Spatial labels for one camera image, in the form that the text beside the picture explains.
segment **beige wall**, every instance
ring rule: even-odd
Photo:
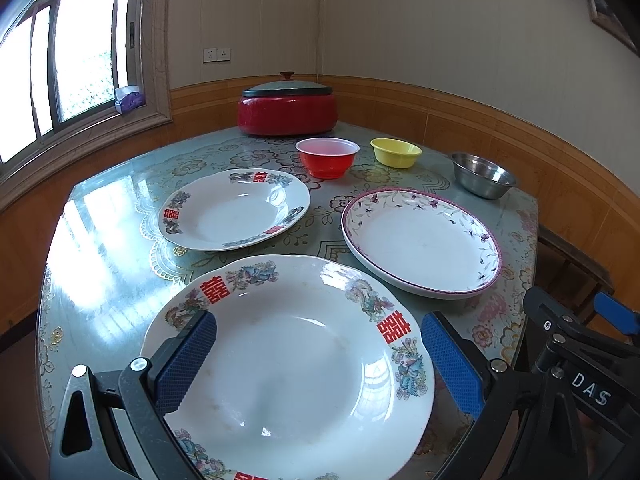
[[[169,0],[170,88],[282,70],[316,73],[319,0]],[[231,62],[202,62],[209,47]]]
[[[640,192],[640,59],[586,0],[323,0],[321,73],[394,80],[507,111]]]

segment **metal bowl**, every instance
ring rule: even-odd
[[[451,153],[450,157],[460,186],[482,198],[497,200],[518,185],[513,174],[481,156]]]

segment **wood wainscoting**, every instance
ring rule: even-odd
[[[316,76],[296,76],[316,80]],[[236,124],[244,88],[256,76],[171,91],[173,123],[92,153],[0,212],[0,334],[35,311],[49,245],[72,187],[130,158]],[[609,269],[616,297],[640,311],[640,198],[606,168],[553,134],[495,108],[401,83],[320,76],[345,121],[441,152],[477,153],[510,168],[538,198],[540,221]],[[599,318],[596,328],[608,332]]]

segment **floral tablecloth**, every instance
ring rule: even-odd
[[[487,358],[514,359],[524,325],[522,298],[531,286],[536,257],[537,203],[512,189],[489,202],[453,179],[449,159],[427,148],[409,170],[376,162],[371,130],[339,123],[336,136],[361,150],[338,180],[309,176],[295,150],[295,138],[244,136],[236,128],[214,132],[141,155],[78,184],[54,235],[43,280],[38,320],[38,365],[42,423],[51,441],[71,368],[120,369],[139,355],[146,328],[164,304],[197,276],[250,254],[312,254],[365,270],[340,232],[340,215],[356,195],[379,187],[408,187],[453,200],[492,230],[503,257],[491,289],[468,300],[414,296],[391,285],[416,319],[441,310],[463,337]],[[200,177],[232,168],[269,168],[299,178],[311,206],[291,229],[257,245],[215,253],[191,251],[165,240],[158,209],[176,189]],[[118,418],[134,464],[153,478],[123,417]],[[414,458],[397,479],[430,478],[468,428],[436,374],[434,409]]]

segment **yellow bowl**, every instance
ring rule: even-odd
[[[376,160],[392,168],[410,168],[422,150],[415,144],[398,139],[373,139],[371,141]]]

